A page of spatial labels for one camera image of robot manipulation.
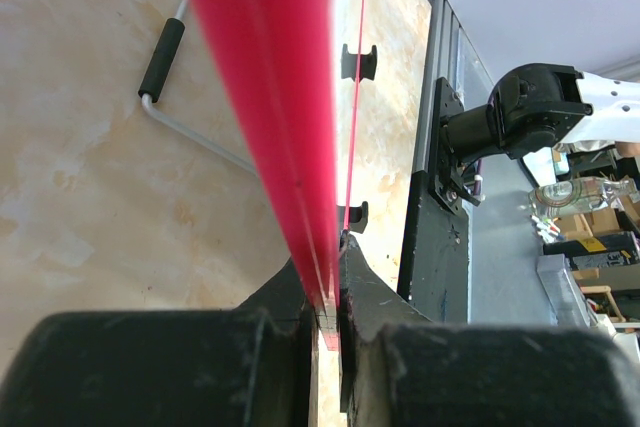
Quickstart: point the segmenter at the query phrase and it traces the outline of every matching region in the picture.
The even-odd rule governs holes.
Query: yellow label
[[[607,248],[602,245],[595,237],[590,237],[588,239],[578,240],[582,244],[582,246],[587,249],[587,252],[602,252],[603,250],[607,250]]]

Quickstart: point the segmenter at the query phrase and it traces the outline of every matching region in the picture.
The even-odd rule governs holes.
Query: black bracket
[[[442,135],[442,127],[448,119],[464,112],[464,107],[455,90],[444,77],[436,80],[431,125],[431,149],[429,149],[429,192],[440,205],[456,215],[462,212],[461,199],[479,205],[464,186],[458,159]]]
[[[349,53],[347,44],[342,44],[342,74],[343,79],[356,80],[356,64],[358,62],[358,54]],[[371,53],[360,54],[360,79],[373,80],[376,76],[376,67],[378,66],[378,48],[375,45],[371,46]]]
[[[342,230],[342,219],[344,219],[344,206],[338,206],[339,230]],[[366,200],[360,207],[349,207],[349,231],[363,234],[369,223],[369,202]]]

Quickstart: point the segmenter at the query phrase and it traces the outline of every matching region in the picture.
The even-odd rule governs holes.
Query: red plastic strip
[[[347,195],[345,199],[344,221],[342,228],[349,230],[349,207],[351,205],[351,184],[353,181],[353,159],[356,153],[356,120],[360,102],[360,54],[362,54],[362,30],[364,27],[364,0],[360,4],[360,33],[358,34],[358,57],[356,59],[356,93],[353,97],[351,114],[351,136],[349,138],[349,165],[347,167]]]
[[[329,0],[191,0],[308,297],[338,302]]]

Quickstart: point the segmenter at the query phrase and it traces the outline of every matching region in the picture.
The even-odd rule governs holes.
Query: black clip
[[[342,219],[344,219],[344,207],[338,206],[338,222],[342,227]],[[369,223],[369,202],[362,202],[360,207],[349,207],[349,232],[364,233]]]
[[[378,48],[372,45],[371,53],[360,54],[360,57],[360,80],[373,80],[376,76],[376,67],[378,66]],[[350,54],[347,44],[342,44],[341,65],[343,79],[351,78],[355,82],[357,61],[358,54]]]

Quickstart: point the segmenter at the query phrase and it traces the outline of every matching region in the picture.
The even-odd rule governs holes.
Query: metal rod
[[[184,23],[184,16],[187,13],[187,7],[189,7],[189,0],[181,0],[178,10],[176,11],[176,15],[174,15],[173,18]]]
[[[185,137],[193,140],[194,142],[196,142],[200,146],[204,147],[205,149],[207,149],[207,150],[209,150],[209,151],[211,151],[211,152],[213,152],[215,154],[218,154],[221,157],[224,157],[229,162],[237,165],[238,167],[246,170],[247,172],[250,172],[253,175],[258,176],[258,173],[256,172],[255,167],[253,167],[253,165],[251,165],[246,160],[241,159],[237,155],[232,154],[228,150],[220,147],[215,142],[212,142],[211,140],[207,139],[203,135],[200,135],[199,133],[191,130],[190,128],[188,128],[185,125],[181,124],[180,122],[176,121],[172,117],[169,117],[168,115],[163,114],[158,109],[156,109],[153,106],[153,103],[151,102],[151,96],[149,94],[145,94],[145,95],[142,96],[142,109],[150,117],[154,118],[158,122],[163,123],[164,125],[166,125],[170,129],[173,129],[176,132],[184,135]]]
[[[427,55],[424,62],[424,76],[422,78],[422,92],[420,94],[420,110],[418,111],[418,126],[416,128],[416,144],[413,152],[413,170],[426,170],[429,162],[429,136],[433,117],[433,96],[435,81],[438,76],[440,47],[442,37],[442,15],[445,0],[431,1],[431,22],[429,23],[429,37],[427,39]]]
[[[449,2],[444,0],[442,10],[442,33],[440,34],[440,59],[438,61],[438,73],[436,79],[447,77],[449,75],[449,67],[451,65],[451,26],[453,20],[453,11]],[[453,79],[447,79],[455,90]]]
[[[456,17],[456,14],[451,12],[451,39],[449,43],[449,74],[447,79],[451,87],[456,92],[458,91],[458,45],[460,38],[460,22]]]

